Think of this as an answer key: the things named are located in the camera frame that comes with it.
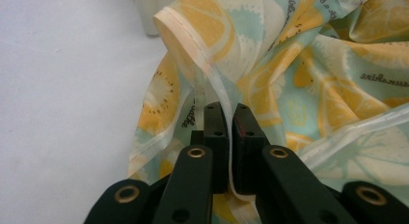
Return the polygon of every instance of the fabric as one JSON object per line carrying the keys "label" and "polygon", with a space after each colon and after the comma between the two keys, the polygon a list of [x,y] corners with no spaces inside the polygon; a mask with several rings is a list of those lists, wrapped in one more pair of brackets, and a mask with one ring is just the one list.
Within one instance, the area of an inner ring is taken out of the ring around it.
{"label": "fabric", "polygon": [[[169,52],[129,177],[172,172],[205,105],[220,101],[229,127],[241,102],[322,182],[373,182],[409,205],[408,15],[409,0],[175,1],[155,16]],[[231,185],[214,196],[213,223],[259,223],[252,199]]]}

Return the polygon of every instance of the yellow and teal fabric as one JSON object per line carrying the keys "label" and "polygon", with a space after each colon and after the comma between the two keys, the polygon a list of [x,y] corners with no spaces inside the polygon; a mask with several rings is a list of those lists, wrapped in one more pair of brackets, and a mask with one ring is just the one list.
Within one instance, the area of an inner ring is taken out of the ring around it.
{"label": "yellow and teal fabric", "polygon": [[[172,172],[204,107],[248,105],[270,143],[322,182],[376,183],[409,205],[409,0],[177,0],[155,16],[169,52],[148,88],[128,175]],[[215,195],[213,223],[259,223]]]}

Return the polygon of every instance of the kiwi slice print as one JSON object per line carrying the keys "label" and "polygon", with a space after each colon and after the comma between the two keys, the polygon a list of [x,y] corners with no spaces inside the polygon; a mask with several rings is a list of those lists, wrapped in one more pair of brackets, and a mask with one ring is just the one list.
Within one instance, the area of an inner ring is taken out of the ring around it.
{"label": "kiwi slice print", "polygon": [[177,66],[167,54],[145,94],[138,127],[152,135],[160,133],[174,120],[179,100]]}

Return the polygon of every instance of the white plastic container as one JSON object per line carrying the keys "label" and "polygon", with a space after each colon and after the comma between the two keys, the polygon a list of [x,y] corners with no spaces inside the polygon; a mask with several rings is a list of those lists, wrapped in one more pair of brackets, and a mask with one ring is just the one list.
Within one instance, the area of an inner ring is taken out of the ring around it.
{"label": "white plastic container", "polygon": [[142,25],[148,35],[157,35],[153,24],[153,16],[174,0],[135,0],[141,16]]}

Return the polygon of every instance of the white tablecloth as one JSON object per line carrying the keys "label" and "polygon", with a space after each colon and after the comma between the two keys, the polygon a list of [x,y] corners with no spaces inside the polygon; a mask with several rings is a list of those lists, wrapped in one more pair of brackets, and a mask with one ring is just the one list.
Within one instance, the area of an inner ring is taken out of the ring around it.
{"label": "white tablecloth", "polygon": [[165,52],[133,0],[0,0],[0,223],[82,223],[126,178]]}

